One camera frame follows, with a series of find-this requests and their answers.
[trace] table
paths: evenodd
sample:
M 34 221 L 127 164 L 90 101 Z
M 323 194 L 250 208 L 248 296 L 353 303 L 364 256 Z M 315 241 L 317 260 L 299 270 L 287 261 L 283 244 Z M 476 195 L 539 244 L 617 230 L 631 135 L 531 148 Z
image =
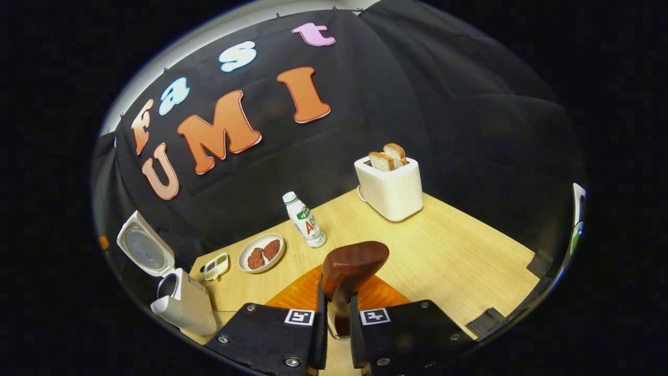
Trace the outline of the table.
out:
M 489 308 L 507 316 L 526 298 L 538 278 L 526 269 L 534 253 L 477 219 L 424 194 L 421 211 L 392 222 L 362 202 L 357 191 L 345 193 L 312 209 L 327 242 L 310 248 L 288 219 L 245 240 L 197 258 L 190 276 L 208 289 L 218 328 L 245 303 L 264 304 L 299 276 L 323 263 L 333 249 L 377 240 L 387 244 L 389 259 L 377 273 L 412 301 L 433 300 L 472 338 L 466 324 Z M 237 257 L 255 237 L 279 233 L 285 253 L 276 266 L 250 274 Z M 216 254 L 227 252 L 230 270 L 220 281 L 204 281 L 201 267 Z M 202 337 L 185 332 L 200 344 Z M 323 376 L 359 376 L 352 367 L 350 344 L 329 337 L 327 369 Z

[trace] bread slice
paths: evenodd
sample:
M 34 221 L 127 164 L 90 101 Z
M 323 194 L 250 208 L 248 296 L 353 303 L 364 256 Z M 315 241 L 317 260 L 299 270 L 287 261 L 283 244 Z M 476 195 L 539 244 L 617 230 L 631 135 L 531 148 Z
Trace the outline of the bread slice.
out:
M 371 159 L 371 166 L 375 169 L 386 172 L 394 170 L 394 159 L 388 155 L 372 151 L 369 153 L 369 158 Z
M 406 160 L 406 153 L 403 151 L 403 148 L 397 144 L 387 144 L 383 147 L 383 151 L 394 160 L 396 169 L 408 163 Z

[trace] pink letter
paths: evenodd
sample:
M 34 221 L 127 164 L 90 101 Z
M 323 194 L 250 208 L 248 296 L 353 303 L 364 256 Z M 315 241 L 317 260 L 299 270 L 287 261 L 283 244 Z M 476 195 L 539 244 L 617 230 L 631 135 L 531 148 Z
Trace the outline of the pink letter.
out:
M 336 42 L 334 37 L 323 37 L 320 31 L 327 30 L 327 26 L 316 26 L 313 22 L 305 23 L 302 26 L 293 29 L 293 33 L 300 33 L 304 41 L 310 45 L 323 46 L 331 45 Z

